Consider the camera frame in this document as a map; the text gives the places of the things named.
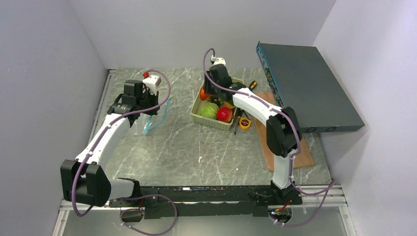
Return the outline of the red orange mango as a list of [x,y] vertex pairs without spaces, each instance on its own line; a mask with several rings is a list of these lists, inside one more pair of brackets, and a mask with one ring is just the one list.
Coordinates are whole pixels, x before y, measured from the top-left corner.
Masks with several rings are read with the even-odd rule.
[[210,97],[210,94],[209,94],[209,93],[206,93],[206,92],[205,92],[205,90],[204,90],[204,88],[203,88],[203,87],[201,87],[201,88],[200,88],[200,92],[199,92],[199,98],[200,98],[200,100],[205,101],[205,100],[207,100],[209,97]]

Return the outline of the clear zip top bag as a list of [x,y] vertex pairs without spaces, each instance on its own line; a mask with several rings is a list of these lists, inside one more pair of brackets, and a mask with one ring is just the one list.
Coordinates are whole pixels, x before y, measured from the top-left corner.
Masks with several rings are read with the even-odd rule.
[[170,104],[172,99],[174,98],[173,95],[169,97],[169,99],[161,106],[163,109],[163,113],[159,115],[146,115],[142,114],[140,117],[134,122],[133,134],[134,135],[146,135],[150,131],[156,129],[159,125],[161,125],[164,120],[166,119]]

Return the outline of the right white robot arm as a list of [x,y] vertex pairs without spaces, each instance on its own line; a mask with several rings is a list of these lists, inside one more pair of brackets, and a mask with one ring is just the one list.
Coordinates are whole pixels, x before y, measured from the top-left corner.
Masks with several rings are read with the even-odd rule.
[[272,105],[256,96],[244,84],[233,83],[223,64],[213,65],[209,71],[204,69],[203,72],[223,101],[249,112],[265,126],[267,146],[274,158],[271,198],[277,204],[285,203],[295,189],[294,159],[301,151],[294,110]]

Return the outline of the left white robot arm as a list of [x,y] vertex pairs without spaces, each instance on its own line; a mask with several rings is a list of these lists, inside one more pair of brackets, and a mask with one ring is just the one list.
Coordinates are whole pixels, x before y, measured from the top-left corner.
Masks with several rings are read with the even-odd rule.
[[127,80],[123,92],[109,107],[104,123],[88,146],[74,160],[64,160],[60,167],[64,199],[74,206],[102,207],[109,200],[121,199],[130,207],[141,200],[140,183],[131,178],[109,180],[105,166],[121,138],[140,117],[154,116],[159,107],[159,76]]

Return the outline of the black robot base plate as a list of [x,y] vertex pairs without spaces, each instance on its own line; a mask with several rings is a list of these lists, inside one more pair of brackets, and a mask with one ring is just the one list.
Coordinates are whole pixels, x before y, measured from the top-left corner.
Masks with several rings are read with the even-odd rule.
[[145,219],[178,216],[252,215],[267,217],[273,208],[302,204],[301,194],[289,187],[238,186],[143,186],[144,200],[110,200],[109,207],[140,207]]

